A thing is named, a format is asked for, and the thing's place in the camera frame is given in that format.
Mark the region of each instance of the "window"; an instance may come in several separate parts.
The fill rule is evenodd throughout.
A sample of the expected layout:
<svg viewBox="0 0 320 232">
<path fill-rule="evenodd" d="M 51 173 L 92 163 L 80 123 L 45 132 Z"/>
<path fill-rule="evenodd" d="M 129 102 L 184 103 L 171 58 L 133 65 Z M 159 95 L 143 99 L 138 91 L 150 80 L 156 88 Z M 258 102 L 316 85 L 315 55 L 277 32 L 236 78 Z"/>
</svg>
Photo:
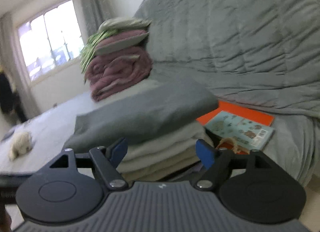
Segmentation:
<svg viewBox="0 0 320 232">
<path fill-rule="evenodd" d="M 72 0 L 23 24 L 18 31 L 31 80 L 76 58 L 84 47 Z"/>
</svg>

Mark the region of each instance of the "orange book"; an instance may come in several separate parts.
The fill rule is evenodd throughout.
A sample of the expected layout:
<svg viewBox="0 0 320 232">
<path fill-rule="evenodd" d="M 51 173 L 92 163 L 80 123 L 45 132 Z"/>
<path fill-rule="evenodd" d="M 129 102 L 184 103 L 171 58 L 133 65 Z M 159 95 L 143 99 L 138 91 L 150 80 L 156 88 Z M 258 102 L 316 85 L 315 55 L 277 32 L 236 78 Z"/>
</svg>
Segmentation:
<svg viewBox="0 0 320 232">
<path fill-rule="evenodd" d="M 267 126 L 270 126 L 274 119 L 273 116 L 270 116 L 266 113 L 262 113 L 260 111 L 247 109 L 224 101 L 219 101 L 219 107 L 216 110 L 199 117 L 197 120 L 200 122 L 201 125 L 205 125 L 221 111 L 226 111 L 231 114 L 235 114 Z"/>
</svg>

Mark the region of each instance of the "window frame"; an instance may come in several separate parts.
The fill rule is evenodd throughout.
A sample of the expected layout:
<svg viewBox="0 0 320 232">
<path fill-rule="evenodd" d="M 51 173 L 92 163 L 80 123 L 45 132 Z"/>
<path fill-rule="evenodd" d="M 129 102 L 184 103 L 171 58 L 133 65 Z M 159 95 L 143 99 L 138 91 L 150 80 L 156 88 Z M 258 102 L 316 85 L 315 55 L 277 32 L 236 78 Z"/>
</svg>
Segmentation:
<svg viewBox="0 0 320 232">
<path fill-rule="evenodd" d="M 46 72 L 45 74 L 40 75 L 35 80 L 31 80 L 30 75 L 29 75 L 29 71 L 28 71 L 28 68 L 27 68 L 27 65 L 26 65 L 26 62 L 24 60 L 23 52 L 22 52 L 22 47 L 21 47 L 20 38 L 19 38 L 19 28 L 22 25 L 26 24 L 27 22 L 31 22 L 31 21 L 33 21 L 34 19 L 38 18 L 41 15 L 44 16 L 45 13 L 47 13 L 47 12 L 49 12 L 49 11 L 55 9 L 55 8 L 58 8 L 58 6 L 66 3 L 66 2 L 69 2 L 69 1 L 71 1 L 71 0 L 63 0 L 63 1 L 59 1 L 58 3 L 55 3 L 54 5 L 48 6 L 47 8 L 45 8 L 45 9 L 41 10 L 40 12 L 34 14 L 32 17 L 30 17 L 30 18 L 26 19 L 25 21 L 21 22 L 16 27 L 15 36 L 17 38 L 17 42 L 19 43 L 19 54 L 21 56 L 21 59 L 22 59 L 23 65 L 24 65 L 24 68 L 25 68 L 25 71 L 26 71 L 26 75 L 28 76 L 28 83 L 29 83 L 30 87 L 42 82 L 44 79 L 47 79 L 50 76 L 53 76 L 53 75 L 57 74 L 59 71 L 64 70 L 64 69 L 70 67 L 71 65 L 77 63 L 79 61 L 79 57 L 78 56 L 74 57 L 73 59 L 70 59 L 70 60 L 68 60 L 67 62 L 65 62 L 65 63 L 63 63 L 61 65 L 56 65 L 56 60 L 54 59 L 55 67 L 52 70 Z M 73 2 L 74 10 L 75 10 L 75 13 L 76 13 L 75 1 L 72 0 L 72 2 Z M 83 34 L 81 32 L 81 29 L 80 29 L 80 33 L 81 33 L 80 37 L 83 39 Z"/>
</svg>

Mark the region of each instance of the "ribbed plastic surface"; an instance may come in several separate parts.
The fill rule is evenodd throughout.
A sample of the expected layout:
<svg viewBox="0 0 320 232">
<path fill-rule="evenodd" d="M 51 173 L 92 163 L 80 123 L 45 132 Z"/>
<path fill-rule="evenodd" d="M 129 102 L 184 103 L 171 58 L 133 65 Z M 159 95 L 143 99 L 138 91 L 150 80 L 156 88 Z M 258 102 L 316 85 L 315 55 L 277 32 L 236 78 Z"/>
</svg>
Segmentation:
<svg viewBox="0 0 320 232">
<path fill-rule="evenodd" d="M 307 232 L 297 220 L 281 225 L 254 224 L 236 217 L 211 192 L 200 192 L 188 181 L 136 182 L 112 193 L 91 217 L 76 224 L 47 227 L 29 221 L 18 232 Z"/>
</svg>

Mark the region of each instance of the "curtain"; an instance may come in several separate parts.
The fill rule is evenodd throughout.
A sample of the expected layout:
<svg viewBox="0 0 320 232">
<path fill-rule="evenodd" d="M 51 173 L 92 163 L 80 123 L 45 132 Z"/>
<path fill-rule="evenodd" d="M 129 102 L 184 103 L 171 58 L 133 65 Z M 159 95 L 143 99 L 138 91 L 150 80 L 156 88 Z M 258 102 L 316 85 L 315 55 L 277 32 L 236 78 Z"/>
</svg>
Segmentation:
<svg viewBox="0 0 320 232">
<path fill-rule="evenodd" d="M 112 18 L 108 0 L 81 0 L 87 34 L 95 34 L 99 26 L 107 19 Z"/>
<path fill-rule="evenodd" d="M 27 67 L 17 52 L 16 34 L 11 14 L 7 13 L 0 19 L 0 65 L 13 78 L 26 116 L 33 118 L 40 114 L 40 110 L 29 87 Z"/>
</svg>

